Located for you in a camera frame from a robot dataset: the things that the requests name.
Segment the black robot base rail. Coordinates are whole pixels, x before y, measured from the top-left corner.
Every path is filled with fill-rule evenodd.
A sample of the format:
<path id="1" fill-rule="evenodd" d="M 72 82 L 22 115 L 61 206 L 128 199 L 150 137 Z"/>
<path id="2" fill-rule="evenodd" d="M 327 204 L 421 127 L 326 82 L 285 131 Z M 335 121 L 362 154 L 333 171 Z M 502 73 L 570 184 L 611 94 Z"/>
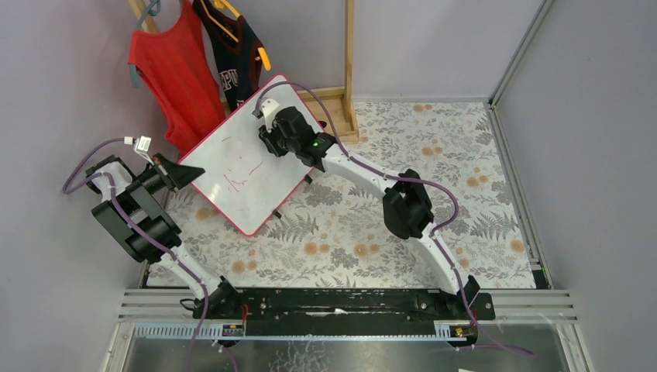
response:
<path id="1" fill-rule="evenodd" d="M 194 300 L 194 318 L 235 320 L 247 336 L 432 336 L 436 323 L 496 318 L 492 297 L 438 289 L 234 288 Z"/>

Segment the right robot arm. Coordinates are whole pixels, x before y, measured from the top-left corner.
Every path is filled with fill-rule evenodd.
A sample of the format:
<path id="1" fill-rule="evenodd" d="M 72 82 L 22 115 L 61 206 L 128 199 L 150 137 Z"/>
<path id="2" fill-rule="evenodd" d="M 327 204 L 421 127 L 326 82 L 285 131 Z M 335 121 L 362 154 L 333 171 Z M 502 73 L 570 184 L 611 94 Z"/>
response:
<path id="1" fill-rule="evenodd" d="M 423 253 L 441 291 L 473 307 L 480 293 L 476 280 L 456 261 L 435 221 L 427 187 L 439 184 L 420 178 L 412 169 L 394 174 L 368 160 L 352 155 L 337 136 L 317 131 L 301 111 L 288 106 L 258 104 L 253 112 L 265 123 L 259 138 L 269 153 L 283 157 L 292 153 L 307 167 L 339 176 L 365 189 L 382 203 L 384 225 L 398 239 L 410 240 Z"/>

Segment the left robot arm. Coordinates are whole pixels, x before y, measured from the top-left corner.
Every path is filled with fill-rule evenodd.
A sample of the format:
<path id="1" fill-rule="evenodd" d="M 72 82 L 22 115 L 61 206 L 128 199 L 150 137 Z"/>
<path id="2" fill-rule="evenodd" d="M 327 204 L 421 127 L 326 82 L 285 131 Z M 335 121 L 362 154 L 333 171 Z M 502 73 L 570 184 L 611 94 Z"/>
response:
<path id="1" fill-rule="evenodd" d="M 85 171 L 86 185 L 101 195 L 91 213 L 135 261 L 163 268 L 192 291 L 181 300 L 196 319 L 230 319 L 244 315 L 239 292 L 201 264 L 185 247 L 181 228 L 156 200 L 163 189 L 179 191 L 205 173 L 156 154 L 141 174 L 134 174 L 116 156 Z"/>

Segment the pink-framed whiteboard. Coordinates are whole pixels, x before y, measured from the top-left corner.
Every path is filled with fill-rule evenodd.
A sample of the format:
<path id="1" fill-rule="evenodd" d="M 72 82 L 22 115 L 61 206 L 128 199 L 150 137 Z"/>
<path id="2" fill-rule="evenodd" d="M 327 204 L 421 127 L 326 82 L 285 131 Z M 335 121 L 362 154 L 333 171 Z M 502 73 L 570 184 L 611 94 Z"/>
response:
<path id="1" fill-rule="evenodd" d="M 243 235 L 254 235 L 311 173 L 295 155 L 275 157 L 259 139 L 253 95 L 180 159 L 204 169 L 192 186 Z"/>

